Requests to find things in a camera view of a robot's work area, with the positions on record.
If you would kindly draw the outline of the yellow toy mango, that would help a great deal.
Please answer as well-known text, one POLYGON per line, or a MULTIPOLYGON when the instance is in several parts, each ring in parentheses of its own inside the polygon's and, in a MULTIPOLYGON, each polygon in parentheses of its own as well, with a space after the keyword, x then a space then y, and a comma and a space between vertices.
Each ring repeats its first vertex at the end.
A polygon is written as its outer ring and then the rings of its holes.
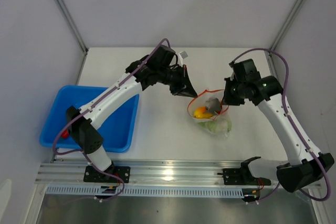
POLYGON ((213 114, 208 112, 207 107, 201 106, 194 111, 193 116, 196 119, 209 119, 213 116, 213 114))

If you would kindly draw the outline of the clear zip top bag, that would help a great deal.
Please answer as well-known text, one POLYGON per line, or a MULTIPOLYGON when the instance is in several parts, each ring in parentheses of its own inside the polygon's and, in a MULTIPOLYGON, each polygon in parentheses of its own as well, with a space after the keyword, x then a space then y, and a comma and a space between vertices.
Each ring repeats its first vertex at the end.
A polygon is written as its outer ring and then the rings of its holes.
POLYGON ((187 112, 192 121, 209 134, 228 137, 232 121, 228 115, 228 105, 222 104, 224 89, 205 89, 193 98, 187 112))

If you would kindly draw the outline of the grey toy fish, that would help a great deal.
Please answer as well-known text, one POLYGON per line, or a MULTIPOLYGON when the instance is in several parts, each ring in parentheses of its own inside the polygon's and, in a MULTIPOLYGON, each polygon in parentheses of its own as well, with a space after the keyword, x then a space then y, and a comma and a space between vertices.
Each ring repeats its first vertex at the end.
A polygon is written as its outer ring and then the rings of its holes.
POLYGON ((222 111, 222 105, 218 98, 209 98, 205 102, 205 107, 206 113, 220 114, 220 112, 222 111))

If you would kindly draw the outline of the white green toy cabbage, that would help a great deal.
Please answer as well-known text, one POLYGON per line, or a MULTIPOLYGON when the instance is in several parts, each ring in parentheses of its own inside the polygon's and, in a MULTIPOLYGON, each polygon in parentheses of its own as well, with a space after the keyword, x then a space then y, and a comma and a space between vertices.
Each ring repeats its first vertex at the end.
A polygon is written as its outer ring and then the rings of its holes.
POLYGON ((198 125, 213 134, 229 133, 232 129, 232 122, 229 119, 199 122, 198 125))

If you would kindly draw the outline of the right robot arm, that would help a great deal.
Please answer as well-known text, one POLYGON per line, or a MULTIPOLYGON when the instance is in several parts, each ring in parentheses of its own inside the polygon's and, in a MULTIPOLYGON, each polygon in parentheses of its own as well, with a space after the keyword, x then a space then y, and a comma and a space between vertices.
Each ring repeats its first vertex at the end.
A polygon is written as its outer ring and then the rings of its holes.
POLYGON ((222 104, 239 106, 251 101, 268 119, 287 155, 284 162, 259 156, 243 161, 240 179, 246 184, 258 178, 276 180, 290 193, 319 181, 334 165, 334 158, 322 153, 305 133, 286 105, 279 81, 274 76, 261 77, 251 59, 229 65, 233 74, 225 79, 222 104))

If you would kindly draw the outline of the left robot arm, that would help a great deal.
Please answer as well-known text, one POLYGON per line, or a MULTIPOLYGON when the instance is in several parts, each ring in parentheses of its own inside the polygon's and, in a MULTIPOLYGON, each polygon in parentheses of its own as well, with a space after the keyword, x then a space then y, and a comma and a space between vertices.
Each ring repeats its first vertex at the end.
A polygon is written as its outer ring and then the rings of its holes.
POLYGON ((183 60, 185 51, 176 53, 168 46, 157 46, 149 55, 132 62, 122 77, 110 88, 80 108, 66 111, 67 132, 80 147, 95 175, 108 182, 114 176, 114 163, 103 147, 98 129, 120 106, 157 83, 169 86, 171 95, 197 97, 183 60))

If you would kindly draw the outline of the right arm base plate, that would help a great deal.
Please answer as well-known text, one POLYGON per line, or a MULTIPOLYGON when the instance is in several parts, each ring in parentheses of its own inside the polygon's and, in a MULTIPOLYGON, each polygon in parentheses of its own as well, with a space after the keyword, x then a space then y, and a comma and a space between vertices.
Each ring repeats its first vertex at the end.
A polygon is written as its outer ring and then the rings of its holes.
POLYGON ((244 186, 270 186, 271 180, 261 177, 254 177, 246 168, 224 168, 221 175, 225 185, 244 185, 244 186))

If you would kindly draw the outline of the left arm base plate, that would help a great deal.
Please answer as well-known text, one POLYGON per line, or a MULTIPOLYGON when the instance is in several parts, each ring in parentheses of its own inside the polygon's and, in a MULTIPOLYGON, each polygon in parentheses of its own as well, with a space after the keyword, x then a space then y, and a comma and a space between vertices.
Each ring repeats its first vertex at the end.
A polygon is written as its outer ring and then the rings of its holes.
MULTIPOLYGON (((121 178, 125 184, 129 182, 131 173, 131 167, 129 166, 116 166, 113 171, 113 175, 121 178)), ((83 181, 85 183, 120 183, 116 178, 104 175, 92 166, 87 166, 83 176, 83 181)))

